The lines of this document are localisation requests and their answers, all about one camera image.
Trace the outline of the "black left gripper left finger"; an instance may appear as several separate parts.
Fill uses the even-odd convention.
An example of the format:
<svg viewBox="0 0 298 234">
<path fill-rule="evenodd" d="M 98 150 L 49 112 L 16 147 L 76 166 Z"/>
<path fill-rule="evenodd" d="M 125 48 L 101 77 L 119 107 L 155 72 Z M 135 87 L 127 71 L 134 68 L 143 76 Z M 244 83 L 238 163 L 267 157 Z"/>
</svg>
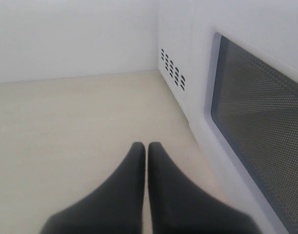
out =
<svg viewBox="0 0 298 234">
<path fill-rule="evenodd" d="M 134 142 L 117 169 L 91 194 L 52 215 L 42 234 L 140 234 L 145 147 Z"/>
</svg>

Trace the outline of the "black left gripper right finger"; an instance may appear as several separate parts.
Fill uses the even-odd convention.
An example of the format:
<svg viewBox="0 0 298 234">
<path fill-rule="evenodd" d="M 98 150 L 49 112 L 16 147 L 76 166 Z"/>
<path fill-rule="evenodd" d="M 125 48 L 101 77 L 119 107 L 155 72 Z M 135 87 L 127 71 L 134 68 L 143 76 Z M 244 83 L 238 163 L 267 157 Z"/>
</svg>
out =
<svg viewBox="0 0 298 234">
<path fill-rule="evenodd" d="M 259 234 L 254 220 L 212 197 L 172 161 L 163 145 L 148 146 L 148 193 L 155 234 Z"/>
</svg>

